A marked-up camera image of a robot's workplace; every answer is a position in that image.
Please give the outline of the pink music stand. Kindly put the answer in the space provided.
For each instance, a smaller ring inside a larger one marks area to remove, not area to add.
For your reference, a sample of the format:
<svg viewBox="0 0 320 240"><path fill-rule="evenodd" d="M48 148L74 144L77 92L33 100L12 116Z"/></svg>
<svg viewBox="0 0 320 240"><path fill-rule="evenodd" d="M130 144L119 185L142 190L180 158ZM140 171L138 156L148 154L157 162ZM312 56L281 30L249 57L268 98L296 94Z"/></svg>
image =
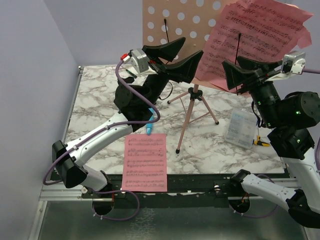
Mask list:
<svg viewBox="0 0 320 240"><path fill-rule="evenodd" d="M143 45L158 46L185 37L184 45L177 53L174 53L174 60L168 61L164 57L160 57L160 60L166 64L182 61L204 48L211 29L215 25L215 20L220 16L221 7L223 8L229 3L229 0L143 0ZM180 100L186 113L175 151L176 154L180 153L185 131L190 123L206 116L211 116L215 124L219 124L214 112L203 96L203 92L199 89L200 86L219 89L208 82L194 78L187 91L167 101L168 104L171 104L176 100ZM188 96L190 99L187 110L182 101L184 96ZM196 101L202 102L207 112L191 120Z"/></svg>

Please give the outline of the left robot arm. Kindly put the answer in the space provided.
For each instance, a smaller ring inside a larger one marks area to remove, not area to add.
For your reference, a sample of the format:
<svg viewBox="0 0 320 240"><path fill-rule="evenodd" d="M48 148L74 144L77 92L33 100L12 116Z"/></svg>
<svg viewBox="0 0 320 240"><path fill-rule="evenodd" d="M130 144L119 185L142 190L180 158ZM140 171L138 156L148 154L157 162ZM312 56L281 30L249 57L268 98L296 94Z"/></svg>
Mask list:
<svg viewBox="0 0 320 240"><path fill-rule="evenodd" d="M118 111L105 123L68 143L52 145L52 165L67 189L82 185L97 196L111 190L105 172L87 166L88 160L109 144L147 124L160 120L155 106L169 81L190 83L195 77L203 51L173 62L186 41L180 37L157 46L144 45L120 57L115 67L117 88L114 104Z"/></svg>

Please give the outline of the pink sheet music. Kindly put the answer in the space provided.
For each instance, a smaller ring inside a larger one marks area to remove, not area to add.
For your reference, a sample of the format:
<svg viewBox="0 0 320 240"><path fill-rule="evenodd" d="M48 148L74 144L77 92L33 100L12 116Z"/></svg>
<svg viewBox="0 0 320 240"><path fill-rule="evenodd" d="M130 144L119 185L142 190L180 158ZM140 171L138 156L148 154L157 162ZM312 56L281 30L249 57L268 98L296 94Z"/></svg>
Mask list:
<svg viewBox="0 0 320 240"><path fill-rule="evenodd" d="M313 13L275 0L238 0L224 7L205 43L195 77L223 90L224 60L276 62L294 47L312 44L304 26Z"/></svg>

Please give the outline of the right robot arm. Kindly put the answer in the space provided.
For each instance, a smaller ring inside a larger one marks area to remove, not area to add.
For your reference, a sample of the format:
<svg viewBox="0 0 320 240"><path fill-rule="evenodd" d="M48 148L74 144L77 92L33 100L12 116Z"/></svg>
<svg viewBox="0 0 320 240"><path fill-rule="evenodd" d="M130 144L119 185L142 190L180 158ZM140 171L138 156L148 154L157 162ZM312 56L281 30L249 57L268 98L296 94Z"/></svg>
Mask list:
<svg viewBox="0 0 320 240"><path fill-rule="evenodd" d="M232 176L227 192L232 196L253 194L286 210L300 225L320 226L320 158L309 128L320 121L320 98L311 91L297 91L281 99L275 81L305 72L305 54L293 51L276 62L261 62L238 56L237 63L222 62L227 87L249 93L263 120L271 129L268 139L300 184L299 189L277 185L247 170Z"/></svg>

